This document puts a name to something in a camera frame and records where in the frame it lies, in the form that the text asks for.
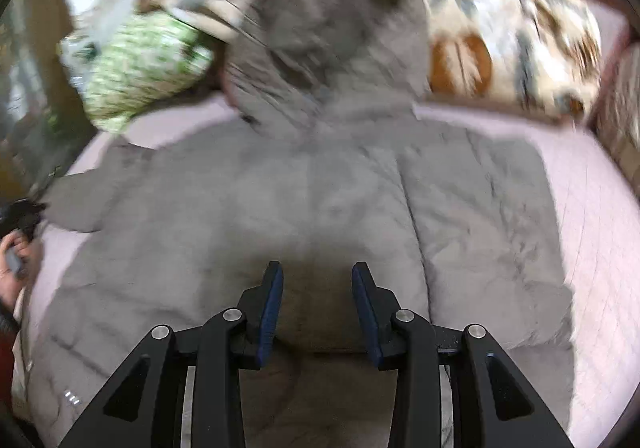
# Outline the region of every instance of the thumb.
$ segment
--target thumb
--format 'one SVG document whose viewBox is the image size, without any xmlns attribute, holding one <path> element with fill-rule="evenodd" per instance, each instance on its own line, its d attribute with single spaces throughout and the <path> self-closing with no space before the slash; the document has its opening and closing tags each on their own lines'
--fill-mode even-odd
<svg viewBox="0 0 640 448">
<path fill-rule="evenodd" d="M 0 241 L 0 253 L 6 253 L 7 250 L 14 244 L 16 238 L 18 238 L 18 232 L 16 231 L 5 235 L 2 238 L 2 241 Z"/>
</svg>

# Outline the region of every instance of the person's arm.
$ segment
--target person's arm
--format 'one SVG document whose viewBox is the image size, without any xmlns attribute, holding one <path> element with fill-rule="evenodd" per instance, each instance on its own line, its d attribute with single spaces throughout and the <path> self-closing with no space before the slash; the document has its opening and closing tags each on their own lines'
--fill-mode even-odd
<svg viewBox="0 0 640 448">
<path fill-rule="evenodd" d="M 0 242 L 0 305 L 3 307 L 0 312 L 4 314 L 13 314 L 20 291 L 27 282 L 26 280 L 18 280 L 7 267 L 4 254 L 9 248 L 14 248 L 15 253 L 25 260 L 29 256 L 29 244 L 20 232 L 11 232 Z M 9 330 L 8 327 L 0 329 L 0 402 L 8 410 L 11 410 L 11 383 L 14 375 L 12 349 L 16 333 L 16 331 Z"/>
</svg>

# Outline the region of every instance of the mattress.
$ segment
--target mattress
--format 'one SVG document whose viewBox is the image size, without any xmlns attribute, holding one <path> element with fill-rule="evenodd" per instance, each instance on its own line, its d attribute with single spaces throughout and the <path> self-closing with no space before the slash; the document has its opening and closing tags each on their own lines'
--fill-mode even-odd
<svg viewBox="0 0 640 448">
<path fill-rule="evenodd" d="M 552 128 L 509 116 L 439 106 L 418 117 L 448 121 L 496 137 L 518 136 L 543 157 L 556 202 L 566 282 L 574 291 L 575 388 L 568 434 L 576 448 L 595 448 L 609 433 L 640 383 L 640 210 L 625 180 L 594 136 L 581 128 Z M 147 114 L 126 138 L 158 148 L 198 128 L 236 117 L 222 95 Z M 70 173 L 95 168 L 113 138 L 99 134 Z M 20 379 L 28 378 L 30 348 L 56 287 L 89 235 L 44 229 L 45 256 L 25 313 Z M 60 395 L 62 406 L 72 406 Z"/>
</svg>

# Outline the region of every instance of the bracelet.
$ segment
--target bracelet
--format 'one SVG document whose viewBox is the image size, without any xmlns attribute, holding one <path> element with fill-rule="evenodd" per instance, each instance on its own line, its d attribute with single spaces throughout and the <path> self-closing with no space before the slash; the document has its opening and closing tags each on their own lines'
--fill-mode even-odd
<svg viewBox="0 0 640 448">
<path fill-rule="evenodd" d="M 20 332 L 20 324 L 15 320 L 14 314 L 0 301 L 0 333 L 15 335 Z"/>
</svg>

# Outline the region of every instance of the human hand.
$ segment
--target human hand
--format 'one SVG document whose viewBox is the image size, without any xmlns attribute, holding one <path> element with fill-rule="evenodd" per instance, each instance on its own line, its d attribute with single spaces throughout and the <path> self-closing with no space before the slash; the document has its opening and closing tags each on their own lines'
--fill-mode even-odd
<svg viewBox="0 0 640 448">
<path fill-rule="evenodd" d="M 11 312 L 15 309 L 20 291 L 27 284 L 26 279 L 19 280 L 6 264 L 4 254 L 14 248 L 15 253 L 28 263 L 31 251 L 27 237 L 20 231 L 13 231 L 0 241 L 0 301 Z"/>
</svg>

